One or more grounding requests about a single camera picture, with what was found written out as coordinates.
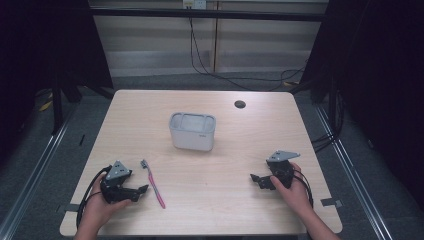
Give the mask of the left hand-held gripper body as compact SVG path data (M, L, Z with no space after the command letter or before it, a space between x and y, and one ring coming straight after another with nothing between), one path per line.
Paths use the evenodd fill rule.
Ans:
M117 160L101 180L100 188L104 199L108 203L120 202L133 198L133 190L124 188L124 182L131 176L132 171Z

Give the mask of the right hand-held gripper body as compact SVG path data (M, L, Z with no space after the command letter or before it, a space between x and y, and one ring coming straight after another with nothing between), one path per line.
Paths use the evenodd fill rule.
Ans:
M277 150L266 160L272 174L277 177L287 189L291 187L294 178L294 168L289 160L299 156L299 153Z

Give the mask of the pink toothbrush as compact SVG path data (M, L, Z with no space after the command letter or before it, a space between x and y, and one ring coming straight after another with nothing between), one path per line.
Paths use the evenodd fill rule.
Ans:
M149 182L150 182L150 184L151 184L151 186L152 186L152 188L155 192L155 196L156 196L157 201L159 202L162 209L166 209L166 204L165 204L165 202L164 202L164 200L163 200L163 198L162 198L162 196L159 192L158 187L156 186L154 176L153 176L153 172L152 172L148 162L145 159L142 159L141 162L140 162L140 165L142 166L143 169L146 169L147 172L148 172L148 179L149 179Z

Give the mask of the white plastic container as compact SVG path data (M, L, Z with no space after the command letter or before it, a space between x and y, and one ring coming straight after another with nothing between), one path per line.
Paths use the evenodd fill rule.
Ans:
M212 115L176 112L169 121L172 143L176 148L211 151L216 119Z

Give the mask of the person's left hand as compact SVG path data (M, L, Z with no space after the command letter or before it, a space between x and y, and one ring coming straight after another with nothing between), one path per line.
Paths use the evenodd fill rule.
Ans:
M94 182L92 191L83 211L82 219L78 227L79 230L99 230L110 218L119 210L131 204L130 200L123 200L115 203L108 203L101 192L100 182L104 174L101 174Z

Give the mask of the person's right hand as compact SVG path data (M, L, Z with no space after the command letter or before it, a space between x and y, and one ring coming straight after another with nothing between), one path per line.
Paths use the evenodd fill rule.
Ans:
M271 176L270 180L286 204L301 220L305 220L314 214L314 210L309 203L307 188L303 184L300 167L292 163L292 168L294 169L294 178L290 188L286 188L275 176Z

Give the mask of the grey tape strip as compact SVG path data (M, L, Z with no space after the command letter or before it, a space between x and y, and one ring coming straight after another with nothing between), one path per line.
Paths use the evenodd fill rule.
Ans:
M324 207L328 207L328 206L334 206L335 208L340 208L343 206L343 203L341 200L337 200L334 198L326 198L326 199L321 199L321 204Z
M66 213L66 212L77 212L79 210L80 205L79 204L65 204L65 205L59 205L56 209L57 213Z

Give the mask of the black metal stand leg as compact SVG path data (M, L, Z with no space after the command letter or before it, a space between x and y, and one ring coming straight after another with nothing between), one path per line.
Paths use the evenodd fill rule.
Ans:
M54 86L52 88L52 95L53 95L52 103L53 103L53 114L54 114L52 134L55 135L59 132L64 122L61 89L58 86Z

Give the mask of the yellow floor object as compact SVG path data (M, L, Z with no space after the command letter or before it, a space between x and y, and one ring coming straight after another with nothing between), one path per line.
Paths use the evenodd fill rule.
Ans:
M39 108L39 112L43 112L47 110L53 103L53 94L50 94L47 99L44 101L44 103Z

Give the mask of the black curtain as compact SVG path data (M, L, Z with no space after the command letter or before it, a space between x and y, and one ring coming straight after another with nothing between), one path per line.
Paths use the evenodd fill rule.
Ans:
M0 166L43 89L113 86L89 0L0 0Z
M337 89L424 212L424 0L328 0L302 80Z

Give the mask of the metal floor rail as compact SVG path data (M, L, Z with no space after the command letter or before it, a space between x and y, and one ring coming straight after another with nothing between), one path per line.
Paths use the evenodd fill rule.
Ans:
M45 149L38 159L36 166L33 171L28 174L28 180L14 205L7 213L5 220L0 225L0 240L12 240L18 225L20 224L32 198L38 188L42 177L44 176L48 165L50 164L58 146L60 145L63 136L65 135L69 121L73 117L76 111L75 107L72 107L69 112L65 115L63 123L59 126L58 130L49 138Z
M316 106L315 109L326 135L330 138L332 148L334 149L378 240L394 240L385 220L367 191L342 141L336 137L335 133L331 129L329 117L324 108Z

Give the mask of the black horizontal frame bar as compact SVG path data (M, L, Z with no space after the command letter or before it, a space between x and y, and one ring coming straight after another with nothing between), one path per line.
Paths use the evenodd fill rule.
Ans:
M210 18L240 20L274 20L323 22L328 19L325 14L278 13L252 11L192 10L192 9L134 9L93 7L93 15L99 16L131 16L131 17L170 17L170 18Z

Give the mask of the white wall power socket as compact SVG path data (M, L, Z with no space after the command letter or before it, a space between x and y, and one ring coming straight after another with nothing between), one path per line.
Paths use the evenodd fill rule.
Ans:
M206 10L206 0L182 0L184 9Z

